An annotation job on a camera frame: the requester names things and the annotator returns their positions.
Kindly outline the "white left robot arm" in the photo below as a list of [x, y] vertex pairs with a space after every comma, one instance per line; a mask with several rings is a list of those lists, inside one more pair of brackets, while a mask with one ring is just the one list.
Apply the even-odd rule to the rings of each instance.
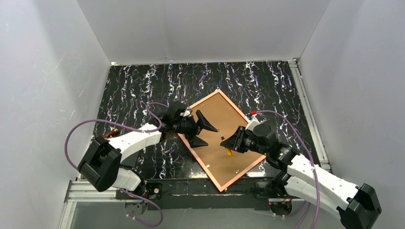
[[77, 166], [78, 172], [99, 192], [111, 187], [134, 191], [143, 179], [123, 167], [125, 159], [174, 134], [184, 135], [191, 148], [207, 146], [208, 143], [198, 137], [200, 132], [218, 131], [200, 110], [192, 114], [192, 109], [181, 102], [172, 102], [166, 109], [159, 115], [148, 109], [152, 119], [139, 129], [129, 127], [127, 134], [95, 137]]

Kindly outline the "yellow handled screwdriver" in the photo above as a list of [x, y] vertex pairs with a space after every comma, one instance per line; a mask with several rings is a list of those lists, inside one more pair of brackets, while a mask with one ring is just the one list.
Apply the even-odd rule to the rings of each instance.
[[[222, 132], [220, 131], [220, 129], [218, 129], [218, 133], [220, 134], [221, 141], [224, 142], [224, 141], [225, 141], [225, 137], [224, 137], [224, 135], [222, 134]], [[227, 153], [228, 156], [232, 156], [232, 155], [233, 155], [233, 153], [232, 153], [232, 151], [231, 151], [230, 148], [228, 148], [227, 146], [224, 146], [223, 144], [221, 144], [221, 146], [225, 148], [226, 153]]]

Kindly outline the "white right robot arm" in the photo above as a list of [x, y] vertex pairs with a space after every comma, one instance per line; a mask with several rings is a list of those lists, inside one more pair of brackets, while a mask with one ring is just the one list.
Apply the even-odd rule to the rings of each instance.
[[337, 217], [346, 229], [370, 229], [382, 209], [375, 189], [359, 186], [339, 178], [318, 165], [311, 165], [303, 154], [280, 142], [267, 124], [245, 128], [220, 143], [226, 149], [245, 153], [253, 151], [266, 156], [266, 161], [280, 172], [273, 180], [260, 185], [259, 194], [301, 198]]

